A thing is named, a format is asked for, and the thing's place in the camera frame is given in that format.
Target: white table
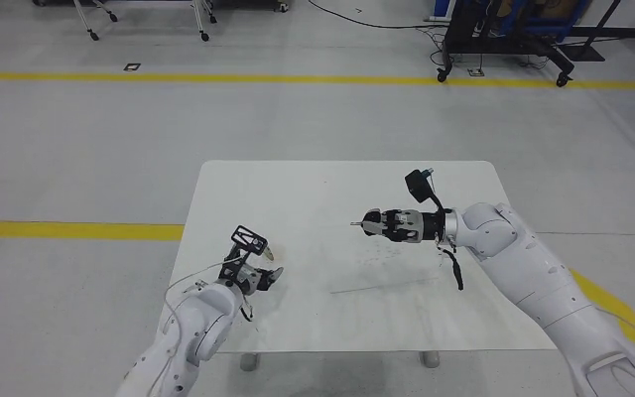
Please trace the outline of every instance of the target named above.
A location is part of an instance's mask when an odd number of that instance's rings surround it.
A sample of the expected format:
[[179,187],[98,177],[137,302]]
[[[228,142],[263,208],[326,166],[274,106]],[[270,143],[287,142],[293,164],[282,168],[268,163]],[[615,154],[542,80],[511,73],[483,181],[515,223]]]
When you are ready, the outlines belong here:
[[[284,266],[269,292],[251,297],[254,321],[234,323],[224,352],[555,348],[509,303],[464,249],[459,291],[432,242],[367,237],[373,207],[414,208],[404,177],[434,168],[444,206],[507,202],[487,162],[210,161],[202,166],[172,280],[218,262],[238,224],[269,240]],[[201,274],[210,281],[218,268]]]

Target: metal rod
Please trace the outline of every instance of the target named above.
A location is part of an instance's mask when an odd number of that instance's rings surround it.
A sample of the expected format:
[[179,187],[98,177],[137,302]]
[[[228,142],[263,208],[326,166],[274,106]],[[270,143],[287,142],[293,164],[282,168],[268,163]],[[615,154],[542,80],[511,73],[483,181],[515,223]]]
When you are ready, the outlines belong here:
[[595,38],[597,38],[597,35],[599,34],[600,30],[604,27],[604,25],[606,24],[608,19],[611,17],[611,15],[613,15],[613,12],[619,5],[620,1],[621,0],[613,0],[610,7],[608,7],[608,10],[606,10],[606,12],[604,13],[604,16],[602,16],[602,19],[599,20],[599,23],[597,24],[595,29],[593,29],[593,32],[590,34],[590,36],[586,40],[586,43],[584,43],[584,45],[579,49],[580,55],[584,54],[586,50],[589,47],[591,47],[591,44],[593,43]]

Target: caster wheel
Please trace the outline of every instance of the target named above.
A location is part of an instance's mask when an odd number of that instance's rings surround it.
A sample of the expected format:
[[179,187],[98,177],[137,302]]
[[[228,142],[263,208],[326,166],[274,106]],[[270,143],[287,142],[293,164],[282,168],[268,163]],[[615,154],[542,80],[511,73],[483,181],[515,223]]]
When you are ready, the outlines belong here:
[[568,75],[564,74],[564,73],[560,73],[558,75],[558,79],[556,80],[556,85],[558,87],[564,87],[565,85],[567,85],[567,83],[569,82],[570,78]]

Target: table leg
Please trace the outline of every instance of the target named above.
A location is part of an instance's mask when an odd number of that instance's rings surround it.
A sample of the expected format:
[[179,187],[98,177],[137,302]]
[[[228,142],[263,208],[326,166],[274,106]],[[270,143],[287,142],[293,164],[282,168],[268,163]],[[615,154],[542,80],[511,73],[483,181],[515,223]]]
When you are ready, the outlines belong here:
[[438,351],[420,351],[419,361],[426,368],[437,368],[441,364]]
[[259,353],[244,353],[240,356],[240,369],[245,372],[255,371],[259,363]]

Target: power cord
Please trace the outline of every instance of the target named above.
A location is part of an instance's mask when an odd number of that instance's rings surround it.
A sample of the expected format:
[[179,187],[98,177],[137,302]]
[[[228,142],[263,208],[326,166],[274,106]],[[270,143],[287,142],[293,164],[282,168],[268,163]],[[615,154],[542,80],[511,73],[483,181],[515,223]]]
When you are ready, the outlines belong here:
[[[362,25],[362,26],[367,26],[370,28],[378,28],[378,29],[415,29],[418,30],[419,32],[422,32],[424,34],[426,34],[430,40],[432,40],[432,42],[435,44],[435,47],[437,47],[437,50],[435,52],[433,52],[432,54],[430,54],[430,61],[432,61],[433,64],[435,64],[436,66],[443,66],[443,64],[439,64],[435,61],[434,56],[436,54],[439,54],[442,51],[442,47],[441,47],[441,43],[443,42],[443,37],[445,35],[443,34],[439,34],[439,33],[433,33],[430,34],[430,30],[435,29],[435,28],[447,28],[447,25],[441,25],[441,24],[431,24],[431,25],[404,25],[404,26],[389,26],[389,25],[375,25],[375,24],[368,24],[366,22],[361,22],[358,21],[356,19],[352,19],[349,17],[346,17],[344,15],[338,14],[334,11],[328,10],[324,7],[322,7],[321,5],[317,4],[315,1],[313,0],[307,0],[311,5],[313,5],[314,7],[324,11],[325,13],[334,15],[338,18],[344,19],[346,21],[355,23],[357,25]],[[438,40],[436,38],[436,36],[441,36],[441,39]]]
[[321,7],[320,5],[316,4],[313,0],[307,0],[309,3],[311,3],[313,6],[321,9],[322,11],[334,15],[336,17],[339,17],[341,19],[345,19],[346,21],[350,21],[353,22],[355,24],[358,25],[363,25],[363,26],[368,26],[371,28],[379,28],[379,29],[419,29],[419,28],[432,28],[432,27],[447,27],[447,25],[439,25],[439,24],[433,24],[433,25],[405,25],[405,26],[387,26],[387,25],[375,25],[375,24],[368,24],[366,22],[361,22],[361,21],[357,21],[355,19],[352,18],[348,18],[346,16],[343,16],[341,14],[338,14],[334,11],[330,11],[324,7]]
[[545,57],[542,61],[538,63],[533,63],[530,61],[530,56],[527,56],[526,62],[519,62],[518,66],[520,67],[531,67],[537,70],[544,68],[549,63],[549,58]]

